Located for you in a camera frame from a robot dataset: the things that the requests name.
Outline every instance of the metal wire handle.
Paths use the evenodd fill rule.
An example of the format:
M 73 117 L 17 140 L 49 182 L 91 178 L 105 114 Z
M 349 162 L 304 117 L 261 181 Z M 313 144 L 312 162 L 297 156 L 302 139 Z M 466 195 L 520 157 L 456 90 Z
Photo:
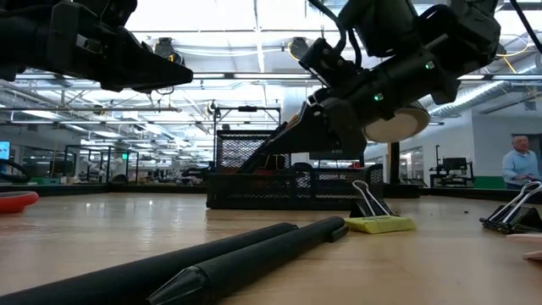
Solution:
M 361 180 L 354 180 L 352 182 L 352 186 L 354 186 L 354 188 L 357 191 L 362 193 L 363 199 L 365 200 L 365 203 L 369 206 L 369 209 L 371 210 L 371 213 L 373 214 L 373 216 L 376 216 L 376 213 L 374 213 L 373 207 L 371 206 L 371 202 L 368 200 L 367 196 L 365 195 L 365 191 L 362 190 L 359 186 L 357 186 L 356 183 L 363 185 L 365 187 L 365 191 L 367 192 L 367 194 L 374 200 L 374 202 L 379 206 L 379 208 L 382 211 L 384 211 L 386 215 L 390 216 L 390 213 L 388 213 L 388 211 L 386 211 L 386 209 L 380 204 L 380 201 L 373 196 L 373 193 L 371 193 L 371 191 L 369 190 L 369 185 L 367 184 L 367 182 L 361 181 Z
M 525 192 L 527 189 L 531 186 L 537 186 L 534 190 L 528 191 L 525 195 Z M 527 201 L 532 195 L 536 194 L 537 192 L 542 191 L 542 182 L 540 181 L 533 181 L 529 182 L 525 186 L 522 187 L 522 190 L 519 192 L 519 195 L 517 195 L 514 199 L 512 199 L 505 207 L 503 207 L 498 213 L 496 213 L 493 217 L 491 217 L 489 220 L 492 220 L 497 215 L 499 215 L 502 211 L 504 211 L 505 208 L 508 208 L 512 204 L 516 203 L 520 198 L 522 198 L 516 206 L 508 213 L 508 215 L 502 220 L 503 223 L 507 224 L 510 217 L 521 207 L 521 205 Z

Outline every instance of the wire mesh basket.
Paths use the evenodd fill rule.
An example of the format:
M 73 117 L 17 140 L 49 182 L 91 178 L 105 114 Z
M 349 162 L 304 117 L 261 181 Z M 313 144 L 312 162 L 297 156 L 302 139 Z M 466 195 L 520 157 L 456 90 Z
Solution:
M 234 173 L 273 133 L 272 130 L 217 130 L 217 173 Z M 290 154 L 264 158 L 260 168 L 282 170 L 290 167 Z
M 382 198 L 382 164 L 375 164 L 363 169 L 287 169 L 274 175 L 209 175 L 207 207 L 350 210 L 359 200 L 354 180 L 366 181 Z

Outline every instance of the ceiling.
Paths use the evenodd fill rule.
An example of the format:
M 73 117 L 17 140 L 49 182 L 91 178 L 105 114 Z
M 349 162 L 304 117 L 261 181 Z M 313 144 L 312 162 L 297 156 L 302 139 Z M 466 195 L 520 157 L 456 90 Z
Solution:
M 335 0 L 326 3 L 338 13 L 345 1 Z M 413 1 L 413 3 L 421 13 L 431 4 L 443 2 Z M 542 18 L 538 11 L 530 10 L 525 14 L 535 30 L 542 29 Z M 495 18 L 501 23 L 501 44 L 506 46 L 507 54 L 518 53 L 507 58 L 511 65 L 514 66 L 522 60 L 530 60 L 534 54 L 534 46 L 528 40 L 516 13 L 510 10 L 500 11 Z M 196 73 L 304 74 L 306 71 L 288 52 L 288 45 L 293 37 L 305 37 L 310 43 L 324 34 L 331 45 L 339 39 L 333 22 L 324 18 L 305 0 L 139 0 L 138 8 L 131 15 L 126 27 L 133 31 L 135 37 L 149 45 L 156 42 L 159 37 L 173 38 L 176 51 L 184 57 L 186 66 Z M 354 59 L 350 45 L 347 44 L 343 56 Z M 381 61 L 380 58 L 369 58 L 363 53 L 363 66 L 366 68 L 372 68 Z M 31 77 L 36 73 L 42 74 L 41 71 L 29 71 L 28 75 Z M 476 73 L 509 74 L 511 70 L 504 60 L 499 60 Z M 5 96 L 0 98 L 0 104 L 6 107 L 35 105 L 48 108 L 60 105 L 77 109 L 58 113 L 62 120 L 67 121 L 131 119 L 157 122 L 114 126 L 72 124 L 72 126 L 77 127 L 75 129 L 79 129 L 79 132 L 87 137 L 108 141 L 112 139 L 96 133 L 89 134 L 89 131 L 115 132 L 119 134 L 119 138 L 132 140 L 187 141 L 190 143 L 191 151 L 194 152 L 192 155 L 203 156 L 200 159 L 209 158 L 208 150 L 213 143 L 213 119 L 208 111 L 211 102 L 218 107 L 230 108 L 246 105 L 269 108 L 299 107 L 302 100 L 293 98 L 288 88 L 301 89 L 310 94 L 320 87 L 314 80 L 265 80 L 259 77 L 251 80 L 195 80 L 190 84 L 175 87 L 168 95 L 161 95 L 158 92 L 146 95 L 130 90 L 102 91 L 99 90 L 99 84 L 88 80 L 19 78 L 14 85 L 23 92 L 32 92 L 43 99 L 6 88 L 3 92 Z M 464 83 L 462 89 L 480 85 L 481 82 Z M 523 89 L 527 87 L 522 84 L 519 84 L 519 87 L 517 92 L 504 94 L 494 102 L 509 103 L 511 99 L 529 90 Z M 86 108 L 93 110 L 90 108 L 96 106 L 146 108 L 147 111 L 123 110 L 94 114 L 86 110 Z M 480 104 L 476 106 L 476 110 L 484 111 L 488 107 L 489 103 Z M 522 104 L 511 105 L 488 115 L 504 113 L 522 115 L 524 114 L 522 107 Z M 165 108 L 175 108 L 176 111 L 163 111 Z M 39 120 L 47 119 L 32 114 L 15 114 L 14 119 L 25 120 L 28 116 Z M 255 113 L 232 111 L 221 123 L 229 124 L 231 129 L 274 129 L 278 120 L 276 111 Z M 169 124 L 161 125 L 158 121 L 168 121 Z

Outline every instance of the fluorescent light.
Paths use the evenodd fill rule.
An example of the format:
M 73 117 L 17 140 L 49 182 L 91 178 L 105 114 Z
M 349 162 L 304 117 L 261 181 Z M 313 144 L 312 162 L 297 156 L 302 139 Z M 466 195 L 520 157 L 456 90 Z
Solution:
M 493 75 L 493 80 L 542 80 L 542 75 Z
M 62 121 L 60 124 L 70 124 L 70 125 L 98 125 L 101 124 L 101 121 Z
M 146 121 L 105 121 L 107 125 L 146 124 Z
M 236 79 L 249 79 L 249 80 L 310 80 L 312 75 L 310 74 L 299 74 L 299 73 L 288 73 L 288 74 L 275 74 L 275 73 L 243 73 L 243 74 L 234 74 Z
M 11 124 L 35 124 L 35 125 L 45 125 L 45 124 L 54 124 L 52 121 L 9 121 Z
M 146 130 L 152 132 L 155 135 L 162 135 L 162 130 L 155 124 L 146 124 L 144 127 Z
M 121 137 L 121 135 L 109 131 L 94 131 L 95 134 L 105 137 Z
M 201 79 L 223 79 L 224 74 L 222 73 L 195 73 L 193 79 L 194 80 L 201 80 Z
M 30 114 L 34 115 L 36 117 L 44 118 L 44 119 L 57 119 L 58 115 L 49 112 L 49 111 L 38 111 L 38 110 L 26 110 L 23 111 L 23 114 Z
M 73 130 L 77 130 L 77 131 L 81 131 L 81 132 L 88 132 L 88 130 L 86 130 L 85 128 L 80 128 L 79 126 L 75 126 L 75 125 L 67 125 L 69 128 L 73 129 Z
M 482 80 L 485 75 L 463 75 L 458 80 Z

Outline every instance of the wooden tabletop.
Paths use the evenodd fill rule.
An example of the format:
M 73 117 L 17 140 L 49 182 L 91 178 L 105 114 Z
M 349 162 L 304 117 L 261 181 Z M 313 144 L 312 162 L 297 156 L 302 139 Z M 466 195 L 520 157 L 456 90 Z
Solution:
M 415 231 L 350 232 L 276 270 L 223 304 L 542 303 L 539 245 L 483 230 L 497 202 L 388 200 Z M 345 212 L 207 210 L 204 195 L 45 197 L 0 215 L 0 294 L 147 258 L 282 221 L 307 225 Z

